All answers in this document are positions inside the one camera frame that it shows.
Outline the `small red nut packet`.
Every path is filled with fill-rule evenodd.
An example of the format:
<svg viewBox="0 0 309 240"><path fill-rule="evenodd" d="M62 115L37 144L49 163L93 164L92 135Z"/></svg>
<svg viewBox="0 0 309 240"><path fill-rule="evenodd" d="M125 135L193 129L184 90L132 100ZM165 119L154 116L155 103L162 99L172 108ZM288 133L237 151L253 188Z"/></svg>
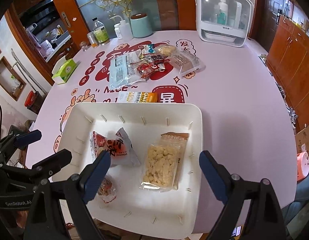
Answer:
<svg viewBox="0 0 309 240"><path fill-rule="evenodd" d="M102 199L105 204L113 202L116 195L116 187L113 183L113 179L110 176L105 176L98 191L97 195Z"/></svg>

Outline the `red white snack packet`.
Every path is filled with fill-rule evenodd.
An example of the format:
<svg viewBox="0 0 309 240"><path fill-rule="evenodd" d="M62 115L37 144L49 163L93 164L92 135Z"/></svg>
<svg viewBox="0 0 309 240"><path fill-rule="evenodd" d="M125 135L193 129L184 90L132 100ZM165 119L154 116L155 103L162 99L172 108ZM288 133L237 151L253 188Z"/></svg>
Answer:
<svg viewBox="0 0 309 240"><path fill-rule="evenodd" d="M133 149L132 142L123 127L115 133L114 139L109 139L92 131L90 132L89 140L93 161L105 150L110 153L112 166L140 166L140 161Z"/></svg>

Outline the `brown oat bar snack pack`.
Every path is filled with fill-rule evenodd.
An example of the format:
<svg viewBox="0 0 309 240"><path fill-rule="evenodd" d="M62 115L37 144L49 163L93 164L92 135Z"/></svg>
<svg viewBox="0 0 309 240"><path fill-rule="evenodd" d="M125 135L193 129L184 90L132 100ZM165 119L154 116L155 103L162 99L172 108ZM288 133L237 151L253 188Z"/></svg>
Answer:
<svg viewBox="0 0 309 240"><path fill-rule="evenodd" d="M140 188L167 192L178 189L189 133L167 132L150 144L142 171Z"/></svg>

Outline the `white plastic tray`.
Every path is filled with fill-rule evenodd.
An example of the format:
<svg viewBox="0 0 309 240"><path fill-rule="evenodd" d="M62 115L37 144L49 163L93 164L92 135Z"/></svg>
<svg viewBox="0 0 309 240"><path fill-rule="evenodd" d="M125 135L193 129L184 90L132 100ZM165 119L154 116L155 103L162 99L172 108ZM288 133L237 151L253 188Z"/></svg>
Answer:
<svg viewBox="0 0 309 240"><path fill-rule="evenodd" d="M201 188L198 156L203 148L201 110L188 103L79 103L75 105L63 129L60 149L69 150L71 163L52 177L68 179L91 164L95 155L90 146L93 132L114 139L123 128L138 162L112 164L108 170L116 189L116 198L105 203L96 196L88 202L91 215L109 225L141 235L183 239L194 227ZM177 169L172 171L177 187L161 190L141 187L146 170L148 148L167 132L189 135Z"/></svg>

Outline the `white orange long sachet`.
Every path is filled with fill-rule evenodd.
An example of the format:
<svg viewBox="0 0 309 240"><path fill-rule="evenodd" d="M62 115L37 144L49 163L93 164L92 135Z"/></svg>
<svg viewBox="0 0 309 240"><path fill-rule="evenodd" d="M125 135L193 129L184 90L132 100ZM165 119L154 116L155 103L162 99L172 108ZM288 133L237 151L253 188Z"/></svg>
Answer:
<svg viewBox="0 0 309 240"><path fill-rule="evenodd" d="M148 103L157 102L157 93L151 92L123 92L118 94L117 102L119 103Z"/></svg>

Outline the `clear white cake packet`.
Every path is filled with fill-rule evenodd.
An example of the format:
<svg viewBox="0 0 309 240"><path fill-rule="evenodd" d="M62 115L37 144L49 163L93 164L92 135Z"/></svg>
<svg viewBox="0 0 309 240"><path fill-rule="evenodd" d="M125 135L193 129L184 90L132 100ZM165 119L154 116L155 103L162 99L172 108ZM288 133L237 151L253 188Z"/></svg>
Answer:
<svg viewBox="0 0 309 240"><path fill-rule="evenodd" d="M188 51L175 51L167 57L169 64L176 68L179 76L186 76L191 72L197 72L205 69L205 64L196 55Z"/></svg>

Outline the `red jujube walnut packet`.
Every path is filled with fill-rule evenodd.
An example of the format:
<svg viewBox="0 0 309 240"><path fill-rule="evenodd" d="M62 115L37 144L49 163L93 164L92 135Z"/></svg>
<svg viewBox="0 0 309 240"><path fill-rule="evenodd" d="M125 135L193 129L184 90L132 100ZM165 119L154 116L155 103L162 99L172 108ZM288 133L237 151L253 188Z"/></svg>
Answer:
<svg viewBox="0 0 309 240"><path fill-rule="evenodd" d="M153 65L159 65L163 64L166 61L167 57L160 53L152 53L145 55L144 59Z"/></svg>

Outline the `green tissue box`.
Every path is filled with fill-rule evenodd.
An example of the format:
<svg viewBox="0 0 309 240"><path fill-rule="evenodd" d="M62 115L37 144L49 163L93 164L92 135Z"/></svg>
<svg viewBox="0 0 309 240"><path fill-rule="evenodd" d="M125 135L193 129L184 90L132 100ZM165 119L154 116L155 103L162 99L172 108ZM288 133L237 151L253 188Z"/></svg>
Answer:
<svg viewBox="0 0 309 240"><path fill-rule="evenodd" d="M77 63L73 59L65 59L65 56L59 59L53 70L52 80L57 84L66 83L77 67Z"/></svg>

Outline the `pink bucket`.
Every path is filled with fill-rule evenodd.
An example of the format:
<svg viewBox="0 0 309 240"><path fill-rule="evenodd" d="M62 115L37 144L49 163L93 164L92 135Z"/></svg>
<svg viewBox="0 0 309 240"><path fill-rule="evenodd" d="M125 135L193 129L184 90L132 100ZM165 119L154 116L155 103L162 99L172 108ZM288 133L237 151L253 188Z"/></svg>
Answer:
<svg viewBox="0 0 309 240"><path fill-rule="evenodd" d="M309 174L309 156L307 152L297 154L297 181L305 179Z"/></svg>

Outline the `small metal tin can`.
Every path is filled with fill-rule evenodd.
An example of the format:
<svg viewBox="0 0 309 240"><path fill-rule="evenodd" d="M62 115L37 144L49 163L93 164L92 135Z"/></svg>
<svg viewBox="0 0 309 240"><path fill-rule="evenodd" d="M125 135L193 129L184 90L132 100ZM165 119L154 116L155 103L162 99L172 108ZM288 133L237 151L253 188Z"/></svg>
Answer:
<svg viewBox="0 0 309 240"><path fill-rule="evenodd" d="M87 39L93 48L96 48L99 46L99 42L97 41L93 31L87 33Z"/></svg>

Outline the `red snack packets pile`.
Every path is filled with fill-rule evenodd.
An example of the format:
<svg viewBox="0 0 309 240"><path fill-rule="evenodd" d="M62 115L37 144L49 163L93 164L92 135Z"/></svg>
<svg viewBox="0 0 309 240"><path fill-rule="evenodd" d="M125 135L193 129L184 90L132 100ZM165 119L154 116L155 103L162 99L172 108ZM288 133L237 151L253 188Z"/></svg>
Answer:
<svg viewBox="0 0 309 240"><path fill-rule="evenodd" d="M161 79L173 70L173 66L166 61L152 62L150 60L141 60L136 66L138 74L145 80Z"/></svg>

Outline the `glass bottle green label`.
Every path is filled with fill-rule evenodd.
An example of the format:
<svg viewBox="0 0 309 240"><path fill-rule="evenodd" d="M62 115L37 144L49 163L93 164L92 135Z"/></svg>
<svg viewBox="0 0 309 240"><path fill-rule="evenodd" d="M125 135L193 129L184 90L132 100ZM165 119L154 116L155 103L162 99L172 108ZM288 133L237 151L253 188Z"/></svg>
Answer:
<svg viewBox="0 0 309 240"><path fill-rule="evenodd" d="M98 20L97 17L93 18L94 23L94 35L99 42L99 44L107 44L110 41L108 32L105 28L105 25Z"/></svg>

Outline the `clear pack beige cookies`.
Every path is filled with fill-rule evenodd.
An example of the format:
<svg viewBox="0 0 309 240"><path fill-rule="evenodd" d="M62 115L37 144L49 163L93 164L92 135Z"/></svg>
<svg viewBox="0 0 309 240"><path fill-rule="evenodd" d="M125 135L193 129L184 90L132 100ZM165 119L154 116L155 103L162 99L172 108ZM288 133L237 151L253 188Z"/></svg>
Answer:
<svg viewBox="0 0 309 240"><path fill-rule="evenodd" d="M154 50L156 53L163 55L163 57L169 57L177 51L177 48L170 44L160 44Z"/></svg>

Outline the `blue white candy wrapper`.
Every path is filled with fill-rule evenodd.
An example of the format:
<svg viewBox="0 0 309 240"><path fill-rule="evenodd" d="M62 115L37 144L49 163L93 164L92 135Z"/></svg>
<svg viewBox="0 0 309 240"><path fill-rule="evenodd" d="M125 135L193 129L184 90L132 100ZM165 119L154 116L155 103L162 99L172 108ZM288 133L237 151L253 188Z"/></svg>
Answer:
<svg viewBox="0 0 309 240"><path fill-rule="evenodd" d="M155 53L154 44L144 45L143 54L153 54Z"/></svg>

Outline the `white pill bottle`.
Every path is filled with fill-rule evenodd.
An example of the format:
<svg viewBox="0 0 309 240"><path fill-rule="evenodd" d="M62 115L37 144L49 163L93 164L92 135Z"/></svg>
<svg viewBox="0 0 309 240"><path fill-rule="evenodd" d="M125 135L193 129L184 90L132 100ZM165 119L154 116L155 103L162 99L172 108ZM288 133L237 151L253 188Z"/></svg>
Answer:
<svg viewBox="0 0 309 240"><path fill-rule="evenodd" d="M121 31L120 31L119 26L120 26L119 23L115 24L115 25L114 25L114 31L115 31L115 34L116 34L117 38L118 38L119 40L121 40L121 39L122 39L122 35L121 35Z"/></svg>

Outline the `white squeeze bottle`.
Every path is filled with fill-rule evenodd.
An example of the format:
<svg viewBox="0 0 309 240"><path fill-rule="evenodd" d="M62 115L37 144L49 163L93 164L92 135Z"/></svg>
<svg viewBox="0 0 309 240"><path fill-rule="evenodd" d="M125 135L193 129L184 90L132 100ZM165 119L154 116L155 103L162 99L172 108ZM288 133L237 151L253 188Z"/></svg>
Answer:
<svg viewBox="0 0 309 240"><path fill-rule="evenodd" d="M114 20L115 18L119 18L119 24L120 24L119 28L122 35L122 40L124 41L132 40L133 34L129 23L126 22L126 20L124 20L120 15L112 16L110 20Z"/></svg>

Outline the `teal canister with brown lid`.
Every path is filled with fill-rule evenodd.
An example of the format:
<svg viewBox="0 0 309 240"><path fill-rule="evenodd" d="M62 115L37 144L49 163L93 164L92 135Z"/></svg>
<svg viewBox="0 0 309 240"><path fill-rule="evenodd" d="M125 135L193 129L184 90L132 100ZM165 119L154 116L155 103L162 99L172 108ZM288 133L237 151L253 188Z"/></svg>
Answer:
<svg viewBox="0 0 309 240"><path fill-rule="evenodd" d="M146 13L138 13L132 15L130 17L130 24L132 34L135 38L144 38L153 34L150 20L148 19Z"/></svg>

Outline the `white storage cabinet box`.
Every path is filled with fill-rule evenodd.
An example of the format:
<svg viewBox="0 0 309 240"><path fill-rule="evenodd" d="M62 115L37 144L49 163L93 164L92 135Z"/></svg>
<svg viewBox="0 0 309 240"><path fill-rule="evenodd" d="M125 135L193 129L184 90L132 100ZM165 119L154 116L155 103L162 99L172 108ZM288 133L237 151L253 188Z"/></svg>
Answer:
<svg viewBox="0 0 309 240"><path fill-rule="evenodd" d="M251 28L250 0L195 0L196 30L202 41L240 48Z"/></svg>

